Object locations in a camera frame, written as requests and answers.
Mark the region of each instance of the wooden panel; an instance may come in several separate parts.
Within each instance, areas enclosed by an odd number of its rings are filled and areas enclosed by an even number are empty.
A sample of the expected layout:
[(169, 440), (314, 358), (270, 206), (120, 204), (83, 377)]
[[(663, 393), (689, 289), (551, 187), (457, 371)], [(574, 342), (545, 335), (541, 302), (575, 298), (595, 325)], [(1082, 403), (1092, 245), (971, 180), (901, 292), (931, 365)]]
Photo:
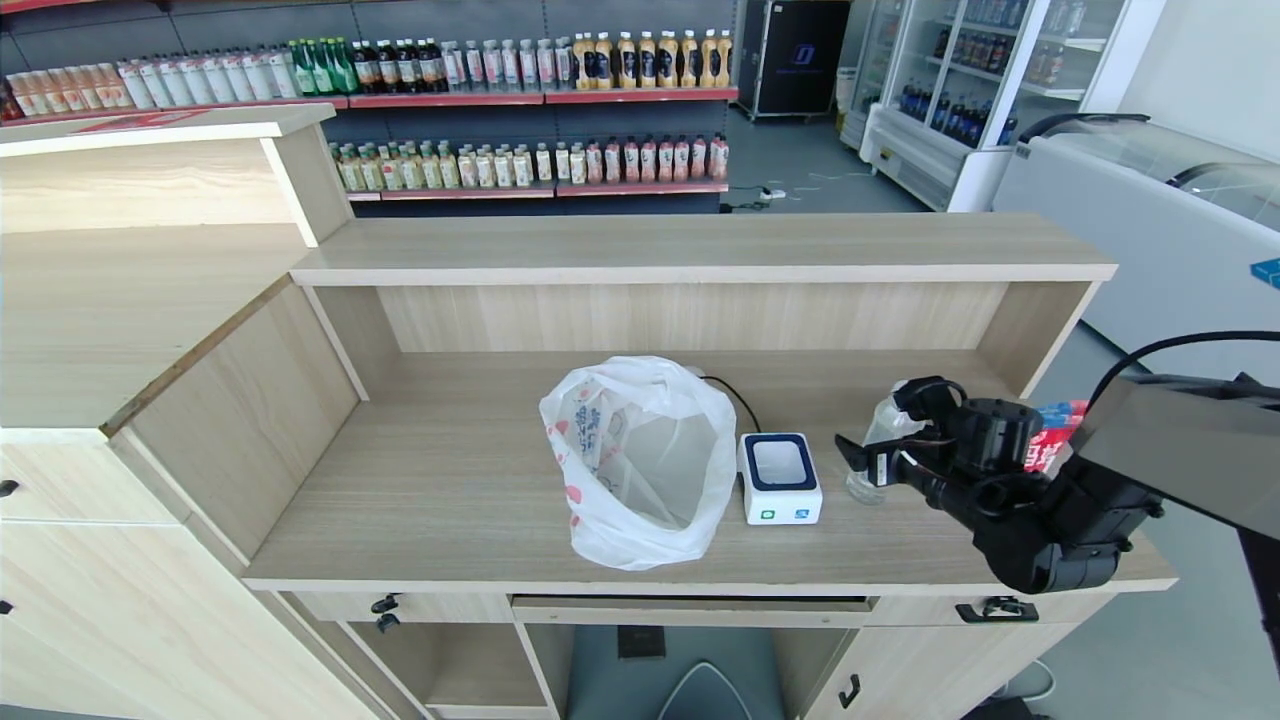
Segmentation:
[(371, 287), (303, 287), (361, 400), (399, 356), (387, 311)]
[(180, 521), (99, 437), (99, 445), (0, 445), (0, 479), (20, 484), (0, 500), (4, 519)]
[(5, 428), (105, 424), (306, 254), (293, 225), (5, 229)]
[(516, 624), (520, 643), (525, 647), (547, 700), (548, 715), (568, 717), (568, 685), (573, 669), (573, 628), (571, 625)]
[(5, 232), (293, 223), (257, 140), (5, 159)]
[[(316, 464), (246, 582), (284, 591), (520, 594), (1007, 592), (973, 547), (973, 534), (910, 487), (890, 488), (881, 506), (855, 501), (844, 487), (847, 465), (829, 441), (836, 432), (865, 433), (872, 409), (901, 378), (941, 373), (974, 396), (1006, 395), (977, 352), (671, 354), (733, 383), (765, 429), (808, 434), (823, 519), (751, 528), (735, 491), (705, 557), (644, 573), (586, 562), (570, 547), (564, 480), (536, 420), (538, 401), (564, 373), (605, 357), (402, 356)], [(740, 411), (739, 430), (749, 425)], [(1151, 543), (1140, 536), (1134, 543), (1116, 588), (1172, 584), (1172, 570)]]
[[(293, 593), (320, 620), (371, 623), (369, 607), (387, 593)], [(394, 610), (402, 623), (513, 623), (511, 601), (502, 593), (399, 593)]]
[[(59, 710), (374, 717), (184, 528), (8, 521), (0, 539), (4, 594), (14, 605), (0, 635), (5, 674), (47, 670), (46, 682), (56, 682), (69, 665), (116, 693), (100, 703), (101, 693), (81, 696), (74, 691), (86, 684), (70, 683), (49, 703)], [(45, 706), (10, 689), (4, 702)]]
[(1009, 287), (978, 352), (1018, 397), (1030, 397), (1100, 284), (1037, 282)]
[(993, 213), (358, 219), (300, 284), (486, 286), (1105, 281), (1115, 263)]
[(252, 557), (355, 405), (311, 306), (289, 286), (129, 427), (192, 510)]
[(852, 642), (849, 630), (774, 629), (773, 655), (787, 717), (799, 717), (813, 703)]
[(968, 350), (1002, 283), (379, 288), (404, 352)]
[[(957, 720), (1075, 625), (864, 628), (804, 715), (814, 720)], [(858, 674), (847, 710), (840, 692)]]
[[(1102, 592), (1009, 594), (1034, 605), (1041, 623), (1083, 623), (1115, 597), (1114, 593)], [(980, 611), (982, 602), (988, 597), (991, 596), (882, 597), (867, 619), (867, 625), (964, 625), (956, 605), (969, 605)]]
[(320, 126), (308, 126), (284, 137), (264, 137), (261, 143), (280, 183), (280, 199), (308, 247), (315, 247), (355, 217)]
[(867, 602), (728, 598), (517, 597), (522, 623), (695, 628), (860, 628)]

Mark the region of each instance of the black handle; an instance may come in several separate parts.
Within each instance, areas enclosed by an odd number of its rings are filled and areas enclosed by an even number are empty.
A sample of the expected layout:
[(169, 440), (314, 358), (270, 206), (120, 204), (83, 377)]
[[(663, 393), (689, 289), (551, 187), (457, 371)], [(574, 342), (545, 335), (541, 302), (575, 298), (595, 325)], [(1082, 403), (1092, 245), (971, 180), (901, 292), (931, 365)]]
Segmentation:
[(847, 693), (845, 691), (840, 691), (840, 707), (844, 710), (849, 710), (849, 703), (854, 702), (854, 700), (858, 698), (858, 693), (863, 692), (863, 682), (858, 679), (856, 673), (849, 676), (849, 684), (852, 685), (852, 688), (850, 688)]
[(1036, 606), (1029, 602), (1023, 602), (1016, 597), (1000, 596), (988, 597), (982, 601), (982, 611), (978, 612), (972, 605), (957, 605), (956, 614), (960, 619), (970, 625), (979, 625), (983, 623), (1037, 623), (1039, 621), (1039, 612), (1036, 611)]

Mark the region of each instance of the cable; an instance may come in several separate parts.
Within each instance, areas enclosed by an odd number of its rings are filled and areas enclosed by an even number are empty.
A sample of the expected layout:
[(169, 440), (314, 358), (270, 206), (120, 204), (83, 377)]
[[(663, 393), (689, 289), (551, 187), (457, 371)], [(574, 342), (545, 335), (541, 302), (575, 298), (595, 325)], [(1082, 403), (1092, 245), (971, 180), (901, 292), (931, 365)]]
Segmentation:
[(1093, 389), (1093, 395), (1089, 397), (1089, 407), (1102, 397), (1102, 393), (1111, 384), (1111, 380), (1124, 372), (1125, 368), (1133, 365), (1138, 360), (1156, 352), (1158, 350), (1167, 350), (1170, 347), (1180, 347), (1183, 345), (1193, 345), (1198, 342), (1220, 342), (1224, 340), (1262, 340), (1268, 342), (1280, 342), (1280, 332), (1277, 331), (1219, 331), (1211, 333), (1192, 333), (1180, 334), (1178, 337), (1165, 338), (1151, 345), (1144, 345), (1138, 350), (1134, 350), (1129, 355), (1121, 357), (1111, 369), (1107, 370), (1102, 379), (1098, 380), (1098, 387)]
[(736, 397), (737, 401), (742, 404), (742, 407), (746, 410), (746, 414), (751, 416), (751, 421), (755, 423), (755, 432), (758, 432), (758, 433), (763, 433), (764, 432), (764, 430), (760, 429), (760, 421), (755, 418), (755, 411), (753, 411), (751, 406), (748, 405), (745, 400), (742, 400), (742, 396), (739, 395), (739, 392), (736, 389), (733, 389), (733, 386), (731, 386), (727, 382), (724, 382), (723, 378), (717, 378), (716, 375), (703, 375), (701, 378), (704, 380), (716, 380), (719, 384), (722, 384), (726, 388), (728, 388), (728, 391), (733, 393), (733, 397)]

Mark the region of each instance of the plastic bag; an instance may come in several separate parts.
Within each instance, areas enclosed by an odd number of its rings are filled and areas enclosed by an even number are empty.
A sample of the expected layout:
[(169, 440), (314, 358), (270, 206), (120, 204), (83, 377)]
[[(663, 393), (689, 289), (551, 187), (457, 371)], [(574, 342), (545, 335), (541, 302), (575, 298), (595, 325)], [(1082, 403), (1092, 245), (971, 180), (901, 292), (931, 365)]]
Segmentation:
[(737, 475), (723, 392), (664, 357), (618, 356), (571, 372), (538, 410), (579, 555), (648, 570), (707, 552)]

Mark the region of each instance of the glass door refrigerator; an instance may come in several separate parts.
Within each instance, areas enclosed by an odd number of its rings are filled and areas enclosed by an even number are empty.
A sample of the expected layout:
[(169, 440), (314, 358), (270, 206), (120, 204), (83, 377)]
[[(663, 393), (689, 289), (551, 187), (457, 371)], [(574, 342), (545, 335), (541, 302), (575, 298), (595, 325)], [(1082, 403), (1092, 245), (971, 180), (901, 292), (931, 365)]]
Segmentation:
[(1019, 128), (1119, 108), (1165, 0), (901, 5), (859, 155), (933, 210), (980, 213), (991, 210)]

